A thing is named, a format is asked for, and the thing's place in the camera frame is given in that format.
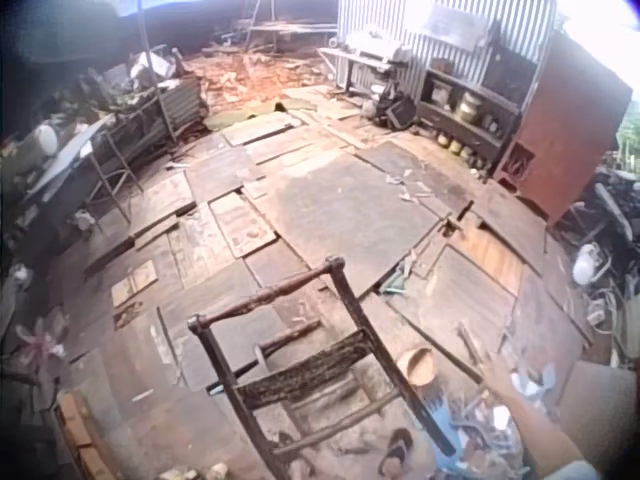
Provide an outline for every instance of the metal pole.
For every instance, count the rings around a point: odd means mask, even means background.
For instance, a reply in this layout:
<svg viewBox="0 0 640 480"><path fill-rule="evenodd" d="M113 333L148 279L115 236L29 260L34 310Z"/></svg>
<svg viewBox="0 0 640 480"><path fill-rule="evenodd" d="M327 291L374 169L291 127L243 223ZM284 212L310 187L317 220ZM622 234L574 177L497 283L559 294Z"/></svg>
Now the metal pole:
<svg viewBox="0 0 640 480"><path fill-rule="evenodd" d="M169 121L169 116L167 115L167 109L164 107L164 100L162 99L162 95L160 95L160 89L158 88L158 82L156 80L156 72L153 71L153 64L151 63L151 50L149 48L149 39L147 38L147 29L144 26L144 12L142 8L142 0L138 0L138 28L140 29L140 41L142 42L142 48L144 50L144 54L147 57L147 68L149 69L149 75L151 76L151 83L153 84L153 89L156 92L156 97L158 97L158 104L160 105L160 112L162 113L162 120L164 121L165 126L167 127L167 131L169 132L169 136L174 144L178 143L176 141L176 134L173 131L173 127L171 126L171 122Z"/></svg>

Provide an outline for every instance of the metal sheet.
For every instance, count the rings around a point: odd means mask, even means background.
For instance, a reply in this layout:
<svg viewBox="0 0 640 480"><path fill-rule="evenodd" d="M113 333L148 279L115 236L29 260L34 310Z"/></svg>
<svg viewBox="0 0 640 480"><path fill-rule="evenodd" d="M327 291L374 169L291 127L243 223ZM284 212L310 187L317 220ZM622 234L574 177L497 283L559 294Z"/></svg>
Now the metal sheet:
<svg viewBox="0 0 640 480"><path fill-rule="evenodd" d="M440 0L439 4L500 21L504 46L538 63L553 29L555 0ZM489 62L491 49L466 52L452 45L405 30L406 0L340 0L338 38L375 25L412 52L409 67L401 72L402 87L417 100L424 83L425 68L432 58L447 58L455 64L453 74L469 82L480 83ZM338 83L344 85L347 62L338 62ZM374 77L368 69L356 68L355 85L369 88Z"/></svg>

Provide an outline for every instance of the chair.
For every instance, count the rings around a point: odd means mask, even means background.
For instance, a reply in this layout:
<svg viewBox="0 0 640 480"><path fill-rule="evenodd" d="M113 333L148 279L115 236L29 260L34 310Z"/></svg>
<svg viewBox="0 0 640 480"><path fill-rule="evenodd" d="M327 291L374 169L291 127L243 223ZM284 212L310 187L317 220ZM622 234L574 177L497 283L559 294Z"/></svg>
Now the chair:
<svg viewBox="0 0 640 480"><path fill-rule="evenodd" d="M287 465L302 449L327 440L339 432L353 427L367 417L377 413L398 397L402 397L418 422L431 436L434 443L446 455L455 449L440 430L431 414L409 385L407 379L394 363L391 355L375 332L358 299L344 275L345 261L330 257L326 262L309 272L283 280L272 287L260 290L213 315L194 315L188 320L189 330L202 343L226 395L240 423L247 432L253 446L277 480L289 480ZM268 305L281 296L290 295L321 275L329 274L349 315L358 327L355 332L290 367L271 373L266 377L238 384L220 345L209 327L215 322L245 315L254 309ZM333 425L326 426L300 440L286 445L274 445L260 428L253 412L279 402L297 402L308 397L319 388L341 378L358 361L373 355L388 376L393 389L366 407L347 415Z"/></svg>

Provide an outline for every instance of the pile of junk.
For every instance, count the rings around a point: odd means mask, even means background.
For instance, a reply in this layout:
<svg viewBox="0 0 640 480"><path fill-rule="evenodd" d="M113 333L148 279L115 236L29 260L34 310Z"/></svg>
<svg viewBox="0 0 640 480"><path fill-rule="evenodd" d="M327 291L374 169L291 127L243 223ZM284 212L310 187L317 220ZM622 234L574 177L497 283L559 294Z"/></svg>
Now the pile of junk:
<svg viewBox="0 0 640 480"><path fill-rule="evenodd" d="M206 130L202 120L208 112L200 78L188 71L175 48L154 47L150 58L166 119L147 56L141 53L103 73L89 68L42 103L25 131L5 139L0 165L6 246L19 245L28 230L61 234L58 226L82 207L99 182L91 162L83 161L88 155L95 157L108 177L120 168L112 144L135 169L175 149L172 137ZM65 146L98 124L98 133L90 137L78 158L62 162L69 165L67 170L39 189L42 179L51 176L48 170L59 165L60 156L67 154L69 149Z"/></svg>
<svg viewBox="0 0 640 480"><path fill-rule="evenodd" d="M600 166L555 226L572 252L573 281L588 297L588 320L611 339L611 366L640 357L640 175Z"/></svg>

